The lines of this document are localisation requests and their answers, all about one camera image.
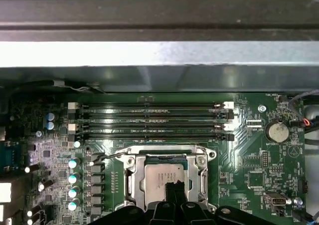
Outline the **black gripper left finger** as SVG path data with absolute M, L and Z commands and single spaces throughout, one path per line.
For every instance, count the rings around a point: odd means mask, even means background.
M 166 199 L 154 202 L 146 211 L 136 206 L 126 206 L 105 215 L 90 224 L 92 225 L 173 225 L 175 224 L 174 192 L 176 183 L 165 185 Z

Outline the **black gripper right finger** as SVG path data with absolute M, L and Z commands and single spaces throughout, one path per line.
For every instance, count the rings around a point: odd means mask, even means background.
M 221 206 L 215 212 L 201 203 L 190 202 L 184 182 L 175 183 L 176 201 L 185 225 L 271 225 L 272 223 L 231 206 Z

